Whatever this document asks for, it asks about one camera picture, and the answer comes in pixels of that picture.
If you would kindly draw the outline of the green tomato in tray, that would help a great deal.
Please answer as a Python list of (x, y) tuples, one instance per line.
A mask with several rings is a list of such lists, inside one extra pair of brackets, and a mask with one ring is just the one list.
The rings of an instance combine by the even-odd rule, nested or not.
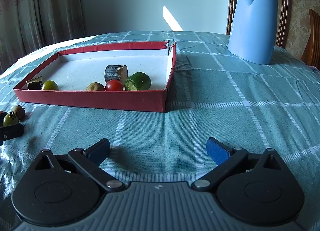
[(48, 80), (46, 82), (43, 83), (42, 88), (43, 91), (58, 91), (59, 87), (58, 85), (52, 81), (52, 80)]

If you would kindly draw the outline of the yellow green tomato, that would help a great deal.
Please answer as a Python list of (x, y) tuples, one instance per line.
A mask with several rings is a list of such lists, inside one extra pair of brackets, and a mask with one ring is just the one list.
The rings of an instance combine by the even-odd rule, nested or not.
[(12, 111), (4, 117), (3, 122), (2, 122), (2, 126), (7, 127), (7, 126), (15, 125), (18, 123), (19, 123), (19, 120), (16, 115), (16, 112)]

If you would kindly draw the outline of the red cherry tomato right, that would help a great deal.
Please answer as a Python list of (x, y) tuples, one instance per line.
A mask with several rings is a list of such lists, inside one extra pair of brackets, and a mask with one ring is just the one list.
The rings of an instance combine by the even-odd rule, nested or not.
[(116, 79), (109, 80), (105, 85), (105, 91), (109, 92), (120, 92), (123, 91), (124, 86), (123, 84)]

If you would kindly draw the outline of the teal checked bedspread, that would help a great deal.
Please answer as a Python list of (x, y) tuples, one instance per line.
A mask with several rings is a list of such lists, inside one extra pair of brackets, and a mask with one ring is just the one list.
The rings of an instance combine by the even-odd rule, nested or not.
[(298, 222), (319, 230), (319, 73), (275, 48), (268, 66), (227, 50), (228, 36), (205, 32), (130, 31), (63, 42), (177, 43), (166, 113), (24, 104), (25, 132), (1, 146), (1, 230), (18, 222), (11, 193), (43, 148), (65, 154), (102, 138), (112, 146), (102, 168), (123, 182), (188, 181), (215, 163), (206, 141), (216, 138), (251, 153), (271, 147), (304, 190)]

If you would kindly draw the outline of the brown kiwi in tray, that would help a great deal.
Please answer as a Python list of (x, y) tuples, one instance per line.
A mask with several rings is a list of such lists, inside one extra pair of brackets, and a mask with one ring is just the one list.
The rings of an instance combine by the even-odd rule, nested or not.
[(90, 91), (90, 92), (105, 91), (105, 87), (99, 82), (93, 82), (87, 86), (86, 91)]

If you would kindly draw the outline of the dark eggplant chunk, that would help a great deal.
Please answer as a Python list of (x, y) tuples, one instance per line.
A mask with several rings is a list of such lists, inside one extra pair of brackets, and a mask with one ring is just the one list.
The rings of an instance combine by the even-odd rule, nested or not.
[(118, 80), (122, 85), (125, 84), (128, 78), (128, 70), (126, 65), (108, 65), (104, 74), (105, 82), (110, 80)]
[(28, 80), (26, 84), (28, 90), (41, 90), (43, 85), (42, 76)]

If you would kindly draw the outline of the blue electric kettle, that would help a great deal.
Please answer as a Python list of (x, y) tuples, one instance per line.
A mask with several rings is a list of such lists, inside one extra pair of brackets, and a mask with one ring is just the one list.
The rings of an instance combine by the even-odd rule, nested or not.
[(269, 65), (277, 34), (278, 0), (237, 0), (228, 50), (243, 60)]

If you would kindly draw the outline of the brown kiwi on cloth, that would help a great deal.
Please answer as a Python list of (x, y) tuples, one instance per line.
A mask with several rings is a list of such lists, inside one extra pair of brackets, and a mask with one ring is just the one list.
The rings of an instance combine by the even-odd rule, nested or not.
[(12, 111), (18, 120), (22, 120), (25, 116), (25, 109), (20, 105), (15, 106)]

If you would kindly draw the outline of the green cucumber chunk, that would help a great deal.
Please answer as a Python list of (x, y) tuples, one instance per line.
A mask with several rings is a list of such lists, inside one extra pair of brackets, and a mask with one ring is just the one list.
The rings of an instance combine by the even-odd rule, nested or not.
[(125, 81), (125, 91), (147, 91), (151, 87), (150, 77), (143, 72), (136, 72)]

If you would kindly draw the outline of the patterned brown curtain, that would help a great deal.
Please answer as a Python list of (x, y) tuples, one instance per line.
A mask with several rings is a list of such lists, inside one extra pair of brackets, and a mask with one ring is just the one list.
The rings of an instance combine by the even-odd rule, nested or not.
[(1, 0), (1, 72), (44, 46), (85, 35), (80, 0)]

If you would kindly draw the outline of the wooden headboard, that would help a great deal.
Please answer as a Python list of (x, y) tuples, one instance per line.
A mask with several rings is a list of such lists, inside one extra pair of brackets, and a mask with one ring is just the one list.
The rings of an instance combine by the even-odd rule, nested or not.
[(320, 16), (309, 9), (310, 15), (310, 37), (303, 52), (301, 60), (308, 66), (314, 66), (319, 69), (320, 55)]

